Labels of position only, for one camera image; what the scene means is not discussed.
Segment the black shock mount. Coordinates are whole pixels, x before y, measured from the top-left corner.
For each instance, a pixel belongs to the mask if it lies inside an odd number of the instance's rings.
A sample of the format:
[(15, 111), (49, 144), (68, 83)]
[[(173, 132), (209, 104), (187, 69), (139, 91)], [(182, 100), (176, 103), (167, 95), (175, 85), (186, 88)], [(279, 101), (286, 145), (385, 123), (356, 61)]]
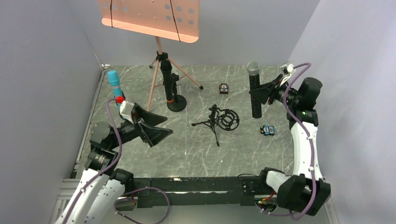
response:
[(219, 147), (219, 141), (216, 133), (216, 127), (218, 126), (220, 129), (224, 131), (233, 131), (240, 124), (239, 115), (231, 109), (220, 109), (216, 104), (213, 104), (209, 111), (211, 114), (208, 116), (207, 121), (201, 121), (198, 123), (192, 123), (192, 126), (197, 125), (205, 125), (211, 129), (214, 133), (216, 144)]

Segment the black round-base mic stand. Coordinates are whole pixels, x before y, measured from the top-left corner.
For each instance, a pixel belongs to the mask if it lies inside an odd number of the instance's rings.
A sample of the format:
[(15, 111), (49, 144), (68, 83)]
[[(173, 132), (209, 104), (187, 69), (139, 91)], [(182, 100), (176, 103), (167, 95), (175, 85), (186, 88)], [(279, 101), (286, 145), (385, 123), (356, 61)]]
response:
[(177, 81), (179, 81), (179, 75), (171, 73), (168, 78), (168, 83), (165, 85), (167, 107), (172, 112), (181, 112), (187, 106), (186, 98), (177, 93)]

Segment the blue microphone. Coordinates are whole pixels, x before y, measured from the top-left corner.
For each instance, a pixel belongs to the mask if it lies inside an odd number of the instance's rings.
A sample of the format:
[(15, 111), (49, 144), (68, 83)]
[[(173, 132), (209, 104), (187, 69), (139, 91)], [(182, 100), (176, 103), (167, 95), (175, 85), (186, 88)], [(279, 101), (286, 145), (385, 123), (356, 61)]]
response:
[(112, 87), (114, 97), (117, 98), (117, 96), (120, 96), (121, 92), (123, 92), (120, 85), (119, 75), (115, 70), (110, 70), (107, 73), (107, 77), (108, 82)]

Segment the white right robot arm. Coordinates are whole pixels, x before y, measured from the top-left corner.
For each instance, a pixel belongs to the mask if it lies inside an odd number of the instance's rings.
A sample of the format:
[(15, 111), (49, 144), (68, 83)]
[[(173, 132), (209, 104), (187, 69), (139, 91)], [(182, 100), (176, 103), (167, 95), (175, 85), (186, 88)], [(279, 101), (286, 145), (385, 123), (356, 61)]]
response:
[(276, 194), (274, 204), (291, 214), (314, 216), (331, 194), (318, 164), (316, 136), (318, 114), (314, 109), (322, 83), (312, 77), (305, 78), (299, 89), (281, 83), (277, 77), (271, 82), (250, 90), (250, 95), (262, 104), (279, 101), (287, 109), (287, 120), (293, 138), (294, 169), (292, 175), (274, 168), (260, 172), (258, 181)]

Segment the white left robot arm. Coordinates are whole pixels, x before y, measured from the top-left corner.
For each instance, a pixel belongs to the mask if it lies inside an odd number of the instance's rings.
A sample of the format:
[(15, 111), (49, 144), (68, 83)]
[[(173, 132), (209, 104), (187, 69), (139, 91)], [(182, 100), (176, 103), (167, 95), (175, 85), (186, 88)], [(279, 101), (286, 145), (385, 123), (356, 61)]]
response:
[(173, 133), (158, 127), (167, 117), (144, 110), (137, 103), (124, 101), (116, 123), (107, 108), (110, 123), (99, 122), (92, 129), (91, 151), (79, 183), (69, 203), (55, 221), (57, 224), (100, 224), (122, 195), (135, 191), (134, 175), (117, 168), (124, 143), (140, 138), (150, 147), (159, 144)]

